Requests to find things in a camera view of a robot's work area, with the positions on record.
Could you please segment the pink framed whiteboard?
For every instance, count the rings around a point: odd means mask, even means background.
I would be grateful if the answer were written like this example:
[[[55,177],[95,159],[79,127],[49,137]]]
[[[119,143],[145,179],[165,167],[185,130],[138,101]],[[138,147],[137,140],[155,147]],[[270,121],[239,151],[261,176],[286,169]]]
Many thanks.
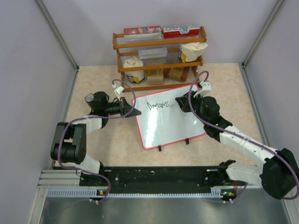
[[[143,148],[152,149],[205,134],[204,126],[192,112],[183,112],[178,103],[168,106],[168,101],[181,97],[189,85],[133,99],[135,109],[142,112],[136,116]]]

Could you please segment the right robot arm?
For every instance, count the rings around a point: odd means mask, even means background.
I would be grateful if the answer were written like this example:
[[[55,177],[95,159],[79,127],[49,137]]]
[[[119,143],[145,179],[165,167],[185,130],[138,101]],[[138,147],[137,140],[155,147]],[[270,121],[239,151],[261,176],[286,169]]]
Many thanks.
[[[287,194],[299,187],[299,167],[290,150],[271,148],[242,133],[220,115],[220,106],[213,97],[192,91],[176,97],[175,101],[181,111],[193,113],[203,123],[210,138],[234,148],[255,163],[248,165],[234,160],[221,163],[218,179],[222,184],[232,181],[253,184],[278,200],[287,200]]]

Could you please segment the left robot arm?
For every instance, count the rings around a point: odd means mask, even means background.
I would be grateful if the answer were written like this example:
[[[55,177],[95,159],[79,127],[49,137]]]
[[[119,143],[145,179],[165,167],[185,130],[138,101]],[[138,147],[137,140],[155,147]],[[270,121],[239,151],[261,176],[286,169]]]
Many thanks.
[[[104,128],[113,115],[116,118],[128,118],[139,116],[142,112],[124,97],[116,97],[110,102],[109,96],[103,91],[87,94],[85,102],[91,108],[87,116],[57,124],[50,156],[61,164],[67,163],[76,170],[86,171],[94,184],[101,185],[105,182],[106,174],[103,164],[87,154],[87,135]]]

